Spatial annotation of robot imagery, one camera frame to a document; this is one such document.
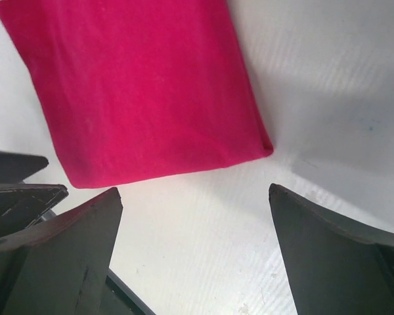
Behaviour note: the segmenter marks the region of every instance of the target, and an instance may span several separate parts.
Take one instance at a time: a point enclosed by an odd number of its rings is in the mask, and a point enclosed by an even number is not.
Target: folded cloth
[[[0,19],[75,187],[273,151],[225,0],[1,0]]]

